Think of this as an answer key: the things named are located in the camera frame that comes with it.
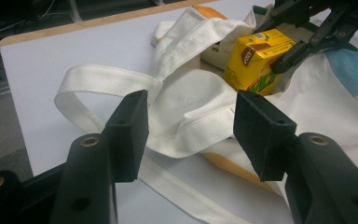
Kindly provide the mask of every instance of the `bag handle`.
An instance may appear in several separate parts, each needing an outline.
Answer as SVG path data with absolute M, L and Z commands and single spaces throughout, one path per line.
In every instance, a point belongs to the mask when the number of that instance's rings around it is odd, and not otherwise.
M 62 114 L 86 133 L 100 133 L 104 122 L 77 98 L 76 92 L 102 93 L 124 97 L 134 91 L 147 90 L 147 102 L 157 97 L 162 82 L 130 70 L 85 64 L 71 68 L 65 75 L 54 103 Z
M 150 74 L 162 81 L 177 68 L 230 34 L 237 38 L 250 34 L 255 27 L 255 14 L 252 10 L 245 21 L 220 18 L 207 20 L 195 8 L 189 7 L 158 43 Z

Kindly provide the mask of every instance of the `fabric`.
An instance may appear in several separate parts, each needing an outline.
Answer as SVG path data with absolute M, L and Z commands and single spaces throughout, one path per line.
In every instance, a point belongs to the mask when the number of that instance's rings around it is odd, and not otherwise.
M 309 57 L 287 90 L 268 99 L 297 123 L 297 134 L 333 138 L 358 166 L 358 52 L 330 50 Z
M 166 26 L 171 24 L 161 25 L 167 30 Z M 211 49 L 209 53 L 216 52 L 212 58 L 225 58 L 230 44 L 238 36 L 250 34 L 254 28 L 254 13 L 245 21 L 207 19 L 195 8 L 188 8 L 166 35 L 154 40 L 155 44 L 158 39 L 159 42 L 149 75 L 115 67 L 79 65 L 66 74 L 55 104 L 85 132 L 99 133 L 104 122 L 79 101 L 76 92 L 124 96 L 148 90 L 150 134 L 146 145 L 149 148 L 172 158 L 202 153 L 218 167 L 284 196 L 284 182 L 277 185 L 258 181 L 251 163 L 233 138 L 236 92 L 216 73 L 200 69 L 200 55 L 205 50 L 220 42 L 219 50 Z M 297 123 L 297 134 L 314 132 L 335 139 L 358 165 L 357 52 L 328 51 L 309 57 L 297 68 L 288 88 L 268 99 Z M 151 168 L 141 167 L 143 181 L 191 216 L 212 222 L 221 220 L 219 214 L 222 214 L 227 222 L 216 223 L 246 223 L 235 221 L 237 218 L 224 208 L 156 168 L 152 162 L 144 164 L 151 164 Z M 175 185 L 181 193 L 178 195 L 191 195 L 195 200 L 181 200 L 165 184 Z M 193 201 L 204 205 L 195 207 Z

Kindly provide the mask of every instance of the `table surface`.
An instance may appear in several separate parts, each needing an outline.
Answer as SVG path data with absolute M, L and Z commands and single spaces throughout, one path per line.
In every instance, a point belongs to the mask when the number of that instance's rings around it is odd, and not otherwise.
M 158 22 L 175 21 L 184 7 L 194 4 L 205 4 L 231 19 L 243 20 L 252 5 L 270 2 L 185 1 L 2 40 L 0 50 L 34 175 L 65 162 L 71 143 L 84 134 L 54 104 L 69 68 L 97 63 L 147 74 L 154 49 L 150 39 Z M 80 94 L 80 98 L 103 119 L 110 117 L 121 100 L 92 94 Z M 237 216 L 255 223 L 293 222 L 282 197 L 217 169 L 201 156 L 176 160 L 149 150 L 146 154 L 186 182 L 194 181 L 194 188 L 206 189 L 207 196 L 230 207 Z M 199 179 L 205 182 L 195 183 Z M 210 180 L 224 184 L 212 186 Z M 139 180 L 117 184 L 117 204 L 119 223 L 201 223 Z

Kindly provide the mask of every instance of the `yellow box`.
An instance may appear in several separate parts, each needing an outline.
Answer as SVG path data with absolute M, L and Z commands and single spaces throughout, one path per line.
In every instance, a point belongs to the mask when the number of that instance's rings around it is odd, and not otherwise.
M 270 65 L 294 44 L 292 39 L 276 29 L 239 37 L 223 79 L 236 91 L 267 95 L 280 76 L 271 71 Z

